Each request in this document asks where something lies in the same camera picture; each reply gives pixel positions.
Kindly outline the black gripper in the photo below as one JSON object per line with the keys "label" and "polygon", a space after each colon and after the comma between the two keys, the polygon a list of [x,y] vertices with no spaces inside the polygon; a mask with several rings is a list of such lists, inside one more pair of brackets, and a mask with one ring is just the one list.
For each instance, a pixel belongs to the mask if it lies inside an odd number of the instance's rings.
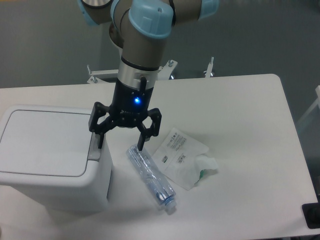
{"label": "black gripper", "polygon": [[[140,131],[137,143],[139,151],[143,150],[145,142],[151,137],[157,137],[160,132],[162,114],[158,108],[148,110],[153,88],[147,89],[147,80],[140,79],[138,88],[133,88],[116,81],[112,103],[105,106],[95,102],[90,114],[89,131],[98,136],[98,149],[102,149],[105,133],[115,127],[135,128]],[[143,121],[151,119],[147,128]]]}

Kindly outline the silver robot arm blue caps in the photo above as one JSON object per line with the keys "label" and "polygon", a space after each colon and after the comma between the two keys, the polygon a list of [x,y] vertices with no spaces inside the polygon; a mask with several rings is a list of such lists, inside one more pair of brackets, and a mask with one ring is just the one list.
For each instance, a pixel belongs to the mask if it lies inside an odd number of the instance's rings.
{"label": "silver robot arm blue caps", "polygon": [[88,128],[102,148],[105,134],[114,129],[137,128],[141,150],[159,134],[162,115],[149,109],[167,39],[177,24],[199,21],[215,14],[217,0],[80,0],[88,24],[109,23],[109,36],[121,49],[112,103],[96,102]]}

